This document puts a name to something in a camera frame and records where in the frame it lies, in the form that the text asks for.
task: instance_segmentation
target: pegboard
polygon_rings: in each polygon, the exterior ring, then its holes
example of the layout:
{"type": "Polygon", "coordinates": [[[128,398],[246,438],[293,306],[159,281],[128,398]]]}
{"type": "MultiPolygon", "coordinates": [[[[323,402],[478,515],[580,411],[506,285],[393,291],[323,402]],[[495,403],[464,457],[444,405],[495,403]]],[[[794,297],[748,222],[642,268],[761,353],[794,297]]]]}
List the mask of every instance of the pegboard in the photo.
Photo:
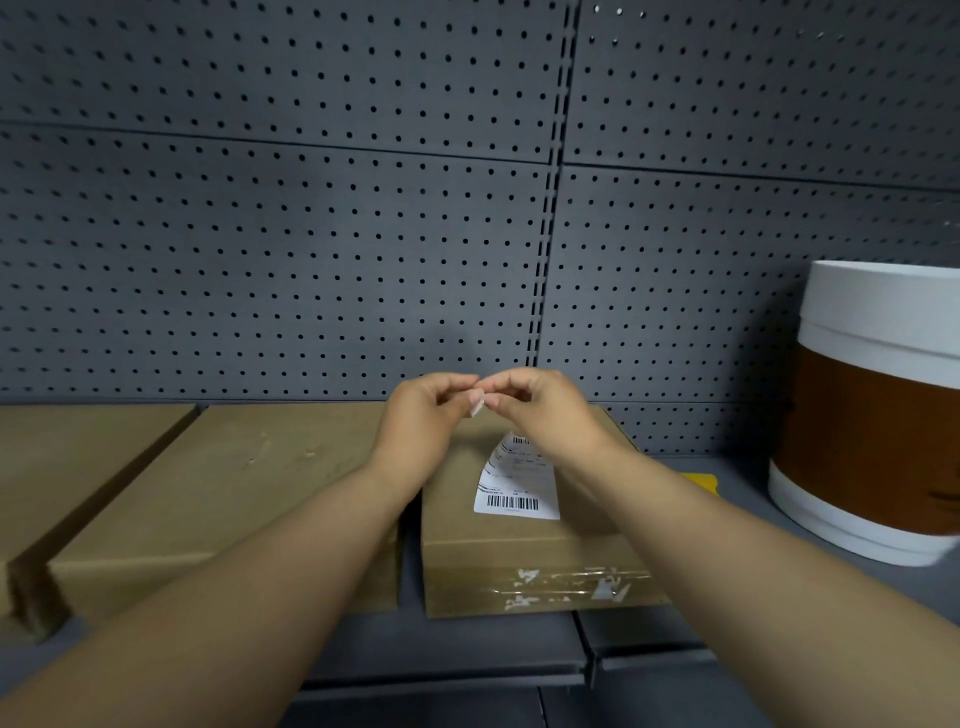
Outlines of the pegboard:
{"type": "Polygon", "coordinates": [[[585,3],[564,159],[960,188],[960,8],[585,3]]]}
{"type": "Polygon", "coordinates": [[[382,400],[522,365],[545,169],[0,127],[0,392],[382,400]]]}
{"type": "Polygon", "coordinates": [[[809,265],[960,265],[960,195],[567,167],[541,366],[589,399],[778,402],[809,265]]]}
{"type": "Polygon", "coordinates": [[[565,0],[45,0],[0,10],[0,118],[547,161],[565,0]]]}
{"type": "Polygon", "coordinates": [[[638,449],[657,457],[768,452],[783,414],[769,404],[601,404],[638,449]]]}

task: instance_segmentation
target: forearm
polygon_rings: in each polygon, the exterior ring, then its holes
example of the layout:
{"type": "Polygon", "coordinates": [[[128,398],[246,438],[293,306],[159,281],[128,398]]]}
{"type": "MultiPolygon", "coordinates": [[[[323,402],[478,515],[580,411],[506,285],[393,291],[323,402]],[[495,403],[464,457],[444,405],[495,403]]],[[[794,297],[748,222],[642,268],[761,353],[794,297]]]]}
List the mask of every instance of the forearm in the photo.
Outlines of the forearm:
{"type": "Polygon", "coordinates": [[[0,703],[0,723],[273,724],[406,504],[388,477],[348,475],[142,602],[0,703]]]}
{"type": "Polygon", "coordinates": [[[860,570],[611,449],[579,475],[768,715],[803,725],[952,724],[960,630],[860,570]]]}

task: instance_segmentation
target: hand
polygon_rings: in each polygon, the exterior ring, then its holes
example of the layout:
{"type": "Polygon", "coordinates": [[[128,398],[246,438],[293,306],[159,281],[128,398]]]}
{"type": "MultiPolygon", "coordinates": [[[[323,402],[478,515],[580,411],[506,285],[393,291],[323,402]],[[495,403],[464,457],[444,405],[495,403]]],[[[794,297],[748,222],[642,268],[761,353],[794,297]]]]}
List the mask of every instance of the hand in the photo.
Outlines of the hand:
{"type": "Polygon", "coordinates": [[[387,400],[369,464],[410,500],[440,466],[450,433],[483,399],[478,375],[436,373],[402,382],[387,400]]]}
{"type": "Polygon", "coordinates": [[[514,432],[529,438],[540,452],[560,466],[577,469],[616,445],[589,410],[580,390],[562,373],[520,368],[500,372],[476,383],[488,394],[489,409],[514,424],[514,432]]]}

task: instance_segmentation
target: plastic container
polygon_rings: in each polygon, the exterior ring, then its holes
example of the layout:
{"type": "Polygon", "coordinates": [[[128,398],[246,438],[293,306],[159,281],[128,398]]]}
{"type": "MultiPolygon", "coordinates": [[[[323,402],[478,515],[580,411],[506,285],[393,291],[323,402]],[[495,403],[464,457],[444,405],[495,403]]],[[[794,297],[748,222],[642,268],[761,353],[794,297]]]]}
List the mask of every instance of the plastic container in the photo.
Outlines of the plastic container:
{"type": "Polygon", "coordinates": [[[770,495],[837,546],[905,566],[960,542],[960,270],[815,262],[770,495]]]}

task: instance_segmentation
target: cardboard box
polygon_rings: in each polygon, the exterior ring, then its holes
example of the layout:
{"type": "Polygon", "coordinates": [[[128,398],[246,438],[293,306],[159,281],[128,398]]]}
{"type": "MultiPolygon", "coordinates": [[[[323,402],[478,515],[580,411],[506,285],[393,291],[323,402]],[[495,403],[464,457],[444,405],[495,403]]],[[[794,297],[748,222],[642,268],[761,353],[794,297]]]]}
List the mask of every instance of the cardboard box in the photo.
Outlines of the cardboard box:
{"type": "MultiPolygon", "coordinates": [[[[382,402],[210,407],[51,563],[97,625],[292,509],[367,458],[382,402]]],[[[396,526],[352,602],[395,609],[396,526]]]]}
{"type": "Polygon", "coordinates": [[[60,627],[47,563],[195,417],[192,404],[0,407],[0,632],[60,627]]]}
{"type": "MultiPolygon", "coordinates": [[[[594,416],[633,446],[603,408],[594,416]]],[[[464,420],[423,491],[421,548],[429,617],[523,614],[668,601],[616,525],[556,469],[561,519],[473,512],[487,459],[510,431],[488,410],[464,420]]],[[[700,484],[709,487],[712,476],[700,484]]]]}

